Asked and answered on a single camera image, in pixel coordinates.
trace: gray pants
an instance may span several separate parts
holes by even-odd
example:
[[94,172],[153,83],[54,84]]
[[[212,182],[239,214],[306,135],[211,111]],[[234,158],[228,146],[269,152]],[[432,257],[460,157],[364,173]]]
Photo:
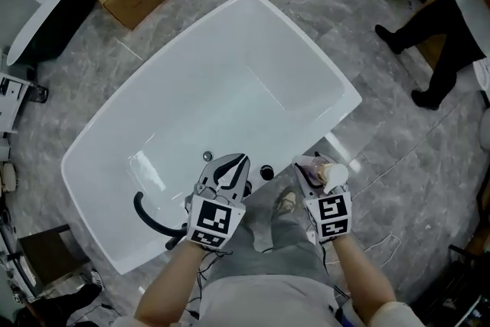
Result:
[[291,275],[332,286],[316,247],[305,230],[287,216],[290,214],[272,219],[273,250],[269,253],[253,248],[253,232],[241,223],[222,249],[233,253],[212,266],[207,284],[228,276]]

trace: black hose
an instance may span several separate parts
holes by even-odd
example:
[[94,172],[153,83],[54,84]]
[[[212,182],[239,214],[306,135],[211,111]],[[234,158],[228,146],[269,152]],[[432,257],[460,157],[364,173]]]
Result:
[[145,224],[150,226],[151,229],[169,237],[182,238],[187,234],[187,228],[171,229],[170,227],[166,227],[163,226],[162,224],[159,224],[157,221],[151,218],[141,204],[142,199],[143,199],[143,193],[141,191],[136,192],[136,195],[133,199],[133,204],[135,205],[135,210],[138,216],[143,220]]

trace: marble floor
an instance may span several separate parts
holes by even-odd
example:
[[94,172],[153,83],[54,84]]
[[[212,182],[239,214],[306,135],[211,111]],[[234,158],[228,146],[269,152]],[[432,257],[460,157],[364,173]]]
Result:
[[[168,0],[134,31],[96,6],[62,55],[39,66],[39,82],[50,88],[50,99],[29,103],[19,133],[11,136],[19,187],[8,196],[8,206],[16,236],[70,224],[105,280],[101,300],[124,314],[132,314],[139,288],[149,285],[168,257],[120,276],[81,221],[60,162],[95,112],[146,59],[224,1]],[[482,97],[453,91],[437,112],[412,104],[410,91],[428,86],[429,66],[415,49],[394,56],[373,32],[376,23],[392,29],[403,24],[412,12],[407,0],[270,1],[330,56],[363,97],[314,149],[348,165],[354,235],[400,299],[410,301],[447,263],[447,246],[464,245],[475,228],[475,193],[488,164],[478,142]],[[256,211],[257,249],[267,245],[272,200],[293,182],[286,170],[247,202]],[[328,268],[344,287],[332,250]],[[66,282],[55,292],[68,293],[77,284]],[[87,316],[100,325],[113,317],[105,309]]]

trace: black shoe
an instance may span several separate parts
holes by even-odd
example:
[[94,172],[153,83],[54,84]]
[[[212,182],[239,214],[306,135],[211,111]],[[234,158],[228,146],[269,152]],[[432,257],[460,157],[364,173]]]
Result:
[[396,45],[394,43],[394,39],[393,39],[394,33],[391,33],[381,25],[374,26],[374,31],[376,32],[376,34],[379,36],[381,40],[383,40],[388,44],[388,47],[390,47],[391,51],[394,54],[401,54],[403,48],[401,48],[399,45]]
[[419,106],[420,108],[425,108],[427,110],[439,109],[439,104],[435,105],[434,103],[431,103],[425,97],[424,92],[421,92],[420,90],[412,90],[412,100],[414,101],[415,105]]

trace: person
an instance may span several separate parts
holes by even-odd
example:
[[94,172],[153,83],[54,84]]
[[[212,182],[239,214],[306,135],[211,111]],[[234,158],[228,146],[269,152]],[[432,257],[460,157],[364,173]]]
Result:
[[446,34],[429,89],[412,92],[417,106],[437,110],[456,84],[456,73],[490,56],[490,0],[435,0],[395,33],[381,25],[374,30],[395,54],[435,34]]
[[[247,222],[240,223],[222,250],[233,253],[220,258],[212,266],[202,292],[200,317],[193,325],[349,325],[345,315],[336,318],[341,312],[338,311],[332,282],[316,246],[309,242],[306,232],[296,223],[295,208],[296,193],[287,188],[273,209],[273,251],[270,253],[256,251],[252,230]],[[333,240],[333,246],[357,315],[366,325],[422,327],[411,308],[396,301],[387,278],[369,262],[351,236],[338,237]],[[179,325],[205,250],[184,240],[176,251],[142,296],[134,317],[118,318],[114,327]]]
[[[71,314],[78,309],[85,308],[104,291],[102,278],[95,270],[90,271],[92,282],[66,296],[53,299],[38,299],[29,303],[25,296],[20,296],[24,308],[15,315],[16,327],[65,327]],[[96,327],[93,322],[78,322],[76,327]]]

